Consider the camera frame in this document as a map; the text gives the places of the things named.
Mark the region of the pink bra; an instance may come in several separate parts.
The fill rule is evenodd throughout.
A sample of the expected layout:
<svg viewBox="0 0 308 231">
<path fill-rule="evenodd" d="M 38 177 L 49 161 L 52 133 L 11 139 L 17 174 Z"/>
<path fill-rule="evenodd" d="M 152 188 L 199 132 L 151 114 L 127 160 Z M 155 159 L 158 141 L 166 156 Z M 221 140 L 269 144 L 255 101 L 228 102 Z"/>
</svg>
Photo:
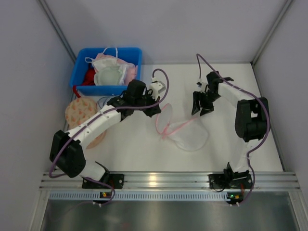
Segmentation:
<svg viewBox="0 0 308 231">
<path fill-rule="evenodd" d="M 137 76 L 137 73 L 138 73 L 138 67 L 135 65 L 129 65 L 124 81 L 125 85 L 128 85 L 130 81 L 134 80 Z"/>
</svg>

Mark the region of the pink-trimmed mesh laundry bag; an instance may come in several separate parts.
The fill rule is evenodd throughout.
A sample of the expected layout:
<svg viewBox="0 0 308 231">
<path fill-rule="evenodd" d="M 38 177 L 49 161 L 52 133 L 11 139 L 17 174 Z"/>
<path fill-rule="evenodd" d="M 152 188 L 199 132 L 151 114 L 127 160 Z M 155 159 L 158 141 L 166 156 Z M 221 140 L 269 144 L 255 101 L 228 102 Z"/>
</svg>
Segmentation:
<svg viewBox="0 0 308 231">
<path fill-rule="evenodd" d="M 155 128 L 163 139 L 172 140 L 178 148 L 188 152 L 197 151 L 206 144 L 209 134 L 199 118 L 171 123 L 172 116 L 172 105 L 167 103 L 156 117 Z"/>
</svg>

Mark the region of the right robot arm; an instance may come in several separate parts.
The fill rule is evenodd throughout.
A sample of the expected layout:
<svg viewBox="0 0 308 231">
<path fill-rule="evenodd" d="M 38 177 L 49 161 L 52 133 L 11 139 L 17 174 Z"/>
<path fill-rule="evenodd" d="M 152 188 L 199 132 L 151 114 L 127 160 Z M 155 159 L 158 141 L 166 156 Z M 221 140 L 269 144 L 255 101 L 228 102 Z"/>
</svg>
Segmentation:
<svg viewBox="0 0 308 231">
<path fill-rule="evenodd" d="M 247 153 L 258 147 L 270 130 L 268 100 L 233 85 L 231 77 L 210 72 L 206 79 L 206 83 L 201 78 L 197 81 L 200 90 L 193 93 L 192 115 L 213 112 L 214 101 L 221 97 L 236 109 L 234 128 L 239 139 L 228 166 L 234 172 L 245 172 L 249 169 Z"/>
</svg>

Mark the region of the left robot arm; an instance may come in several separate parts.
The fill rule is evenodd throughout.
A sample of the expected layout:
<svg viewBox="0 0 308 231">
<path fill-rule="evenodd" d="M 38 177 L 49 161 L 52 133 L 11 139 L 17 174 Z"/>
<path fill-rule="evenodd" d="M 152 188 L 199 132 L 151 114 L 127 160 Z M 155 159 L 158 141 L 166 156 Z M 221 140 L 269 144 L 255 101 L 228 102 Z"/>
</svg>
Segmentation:
<svg viewBox="0 0 308 231">
<path fill-rule="evenodd" d="M 134 111 L 143 111 L 148 117 L 160 113 L 159 104 L 163 100 L 160 93 L 167 94 L 168 90 L 169 85 L 161 81 L 154 80 L 147 87 L 144 82 L 133 80 L 125 91 L 111 98 L 90 119 L 67 132 L 56 132 L 50 153 L 50 178 L 55 178 L 52 172 L 56 167 L 70 178 L 80 176 L 95 181 L 107 178 L 106 167 L 98 162 L 86 160 L 84 149 L 99 135 L 132 115 Z"/>
</svg>

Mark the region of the blue-trimmed mesh laundry bag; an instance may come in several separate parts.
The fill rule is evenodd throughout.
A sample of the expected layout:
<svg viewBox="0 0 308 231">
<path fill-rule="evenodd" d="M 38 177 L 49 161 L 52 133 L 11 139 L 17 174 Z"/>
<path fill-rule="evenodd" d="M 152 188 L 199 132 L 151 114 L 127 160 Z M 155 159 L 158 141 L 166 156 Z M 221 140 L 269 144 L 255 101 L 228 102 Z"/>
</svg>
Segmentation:
<svg viewBox="0 0 308 231">
<path fill-rule="evenodd" d="M 107 103 L 113 98 L 113 96 L 103 96 L 97 101 L 97 112 L 105 112 L 110 109 L 111 106 L 107 105 Z"/>
</svg>

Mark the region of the green mesh laundry bag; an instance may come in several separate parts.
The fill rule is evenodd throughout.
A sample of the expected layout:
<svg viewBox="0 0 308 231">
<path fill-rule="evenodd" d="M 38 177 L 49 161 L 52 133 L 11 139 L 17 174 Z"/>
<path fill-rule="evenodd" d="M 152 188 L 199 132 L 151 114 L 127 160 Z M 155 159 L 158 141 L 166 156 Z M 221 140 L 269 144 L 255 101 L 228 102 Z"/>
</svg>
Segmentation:
<svg viewBox="0 0 308 231">
<path fill-rule="evenodd" d="M 120 86 L 125 85 L 126 72 L 129 65 L 133 64 L 118 64 L 115 67 L 107 67 L 98 72 L 94 76 L 96 86 Z"/>
</svg>

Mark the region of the white bra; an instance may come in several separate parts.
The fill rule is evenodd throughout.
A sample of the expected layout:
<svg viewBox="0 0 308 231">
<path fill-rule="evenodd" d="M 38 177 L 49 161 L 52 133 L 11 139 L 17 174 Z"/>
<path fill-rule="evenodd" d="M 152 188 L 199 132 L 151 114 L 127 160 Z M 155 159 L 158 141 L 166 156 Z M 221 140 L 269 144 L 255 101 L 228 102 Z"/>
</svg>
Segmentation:
<svg viewBox="0 0 308 231">
<path fill-rule="evenodd" d="M 103 52 L 97 54 L 96 58 L 85 57 L 85 62 L 92 65 L 93 69 L 96 73 L 102 71 L 107 67 L 115 67 L 118 65 L 118 49 L 115 48 L 115 56 L 106 55 L 105 52 L 110 48 L 107 47 L 103 50 Z"/>
</svg>

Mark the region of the red bra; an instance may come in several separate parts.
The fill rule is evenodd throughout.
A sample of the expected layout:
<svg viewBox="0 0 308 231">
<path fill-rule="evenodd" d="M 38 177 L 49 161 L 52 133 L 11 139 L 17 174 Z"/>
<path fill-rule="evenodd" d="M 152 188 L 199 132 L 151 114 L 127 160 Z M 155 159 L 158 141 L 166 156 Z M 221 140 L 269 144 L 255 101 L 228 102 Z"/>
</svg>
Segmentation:
<svg viewBox="0 0 308 231">
<path fill-rule="evenodd" d="M 88 66 L 88 69 L 84 75 L 84 79 L 83 82 L 81 84 L 81 86 L 94 86 L 94 76 L 95 76 L 96 72 L 95 69 L 91 67 L 91 65 Z M 80 94 L 77 90 L 77 85 L 73 86 L 73 93 L 75 94 L 75 96 L 77 98 L 80 98 Z"/>
</svg>

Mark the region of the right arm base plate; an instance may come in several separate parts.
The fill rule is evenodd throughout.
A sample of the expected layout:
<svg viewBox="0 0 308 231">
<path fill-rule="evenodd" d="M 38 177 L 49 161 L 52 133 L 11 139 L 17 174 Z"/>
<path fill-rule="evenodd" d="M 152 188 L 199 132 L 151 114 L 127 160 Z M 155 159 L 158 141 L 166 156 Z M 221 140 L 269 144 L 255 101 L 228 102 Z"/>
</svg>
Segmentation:
<svg viewBox="0 0 308 231">
<path fill-rule="evenodd" d="M 210 189 L 222 192 L 225 189 L 251 189 L 252 178 L 249 172 L 216 173 L 209 175 Z"/>
</svg>

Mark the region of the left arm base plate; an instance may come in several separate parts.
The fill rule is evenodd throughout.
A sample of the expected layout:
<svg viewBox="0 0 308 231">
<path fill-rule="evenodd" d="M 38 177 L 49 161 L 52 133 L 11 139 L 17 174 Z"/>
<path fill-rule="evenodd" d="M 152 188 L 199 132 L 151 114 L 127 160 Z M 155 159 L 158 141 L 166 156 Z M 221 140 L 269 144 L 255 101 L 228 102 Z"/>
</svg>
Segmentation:
<svg viewBox="0 0 308 231">
<path fill-rule="evenodd" d="M 124 185 L 124 174 L 119 173 L 107 173 L 106 176 L 100 180 L 100 182 L 111 186 L 114 189 L 122 189 Z M 84 179 L 82 183 L 83 189 L 108 189 L 107 186 L 95 183 L 93 181 Z"/>
</svg>

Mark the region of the aluminium mounting rail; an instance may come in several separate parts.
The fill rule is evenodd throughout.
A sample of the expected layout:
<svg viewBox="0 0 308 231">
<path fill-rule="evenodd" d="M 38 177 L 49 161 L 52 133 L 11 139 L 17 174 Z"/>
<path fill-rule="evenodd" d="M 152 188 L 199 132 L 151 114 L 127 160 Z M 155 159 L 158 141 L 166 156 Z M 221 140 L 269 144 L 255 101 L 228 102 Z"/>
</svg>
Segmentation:
<svg viewBox="0 0 308 231">
<path fill-rule="evenodd" d="M 117 190 L 126 191 L 209 191 L 212 172 L 114 172 L 121 177 L 109 180 Z M 256 172 L 255 191 L 299 191 L 300 185 L 293 172 Z M 81 190 L 86 180 L 62 176 L 57 179 L 43 174 L 41 190 Z"/>
</svg>

